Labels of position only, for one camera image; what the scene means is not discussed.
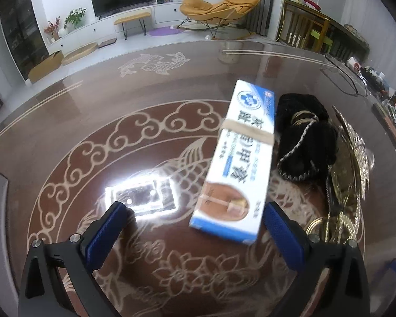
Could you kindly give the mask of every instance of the blue logo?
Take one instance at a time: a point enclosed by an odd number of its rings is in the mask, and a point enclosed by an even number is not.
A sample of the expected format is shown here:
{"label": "blue logo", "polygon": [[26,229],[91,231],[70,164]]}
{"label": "blue logo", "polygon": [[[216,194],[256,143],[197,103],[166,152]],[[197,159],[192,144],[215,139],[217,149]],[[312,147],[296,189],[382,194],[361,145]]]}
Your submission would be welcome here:
{"label": "blue logo", "polygon": [[261,100],[257,94],[244,90],[238,94],[239,103],[247,109],[259,109]]}

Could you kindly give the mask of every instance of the purple mat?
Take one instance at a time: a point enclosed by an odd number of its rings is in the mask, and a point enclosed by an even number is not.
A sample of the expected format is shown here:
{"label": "purple mat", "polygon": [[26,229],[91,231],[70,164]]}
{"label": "purple mat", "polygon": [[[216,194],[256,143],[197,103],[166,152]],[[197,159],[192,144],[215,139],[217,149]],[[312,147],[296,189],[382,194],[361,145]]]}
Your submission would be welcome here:
{"label": "purple mat", "polygon": [[152,29],[148,33],[153,36],[168,36],[168,35],[177,35],[178,33],[182,33],[184,30],[182,29],[177,29],[176,27],[174,29],[171,29],[170,26],[166,27],[160,27],[158,29]]}

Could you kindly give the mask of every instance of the cardboard box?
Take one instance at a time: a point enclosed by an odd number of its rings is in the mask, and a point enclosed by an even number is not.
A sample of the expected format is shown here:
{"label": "cardboard box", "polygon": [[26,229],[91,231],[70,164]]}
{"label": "cardboard box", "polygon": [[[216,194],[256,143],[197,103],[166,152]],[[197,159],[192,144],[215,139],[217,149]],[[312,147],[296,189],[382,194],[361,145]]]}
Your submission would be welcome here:
{"label": "cardboard box", "polygon": [[55,71],[62,64],[63,54],[61,51],[57,51],[54,54],[47,57],[41,63],[37,64],[31,69],[28,74],[28,78],[31,83],[35,83],[47,76],[49,73]]}
{"label": "cardboard box", "polygon": [[238,80],[190,226],[256,241],[274,144],[275,95]]}

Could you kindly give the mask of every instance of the white vase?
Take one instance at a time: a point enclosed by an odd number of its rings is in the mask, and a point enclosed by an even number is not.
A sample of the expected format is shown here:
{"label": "white vase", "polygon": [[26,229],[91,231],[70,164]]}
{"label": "white vase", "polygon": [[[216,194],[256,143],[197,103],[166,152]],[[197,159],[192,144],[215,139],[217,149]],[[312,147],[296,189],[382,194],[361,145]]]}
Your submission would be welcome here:
{"label": "white vase", "polygon": [[65,29],[64,26],[59,30],[59,32],[57,33],[59,35],[60,38],[68,35],[69,30]]}

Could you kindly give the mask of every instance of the green plant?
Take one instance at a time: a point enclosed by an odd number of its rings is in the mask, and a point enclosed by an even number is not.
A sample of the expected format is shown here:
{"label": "green plant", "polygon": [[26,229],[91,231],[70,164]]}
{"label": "green plant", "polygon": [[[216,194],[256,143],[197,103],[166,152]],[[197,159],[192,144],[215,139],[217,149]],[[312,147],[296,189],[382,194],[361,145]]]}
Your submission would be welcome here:
{"label": "green plant", "polygon": [[87,10],[86,8],[78,8],[76,10],[71,10],[68,17],[64,21],[64,28],[67,28],[68,23],[77,26],[81,22],[83,16],[85,15],[86,10]]}

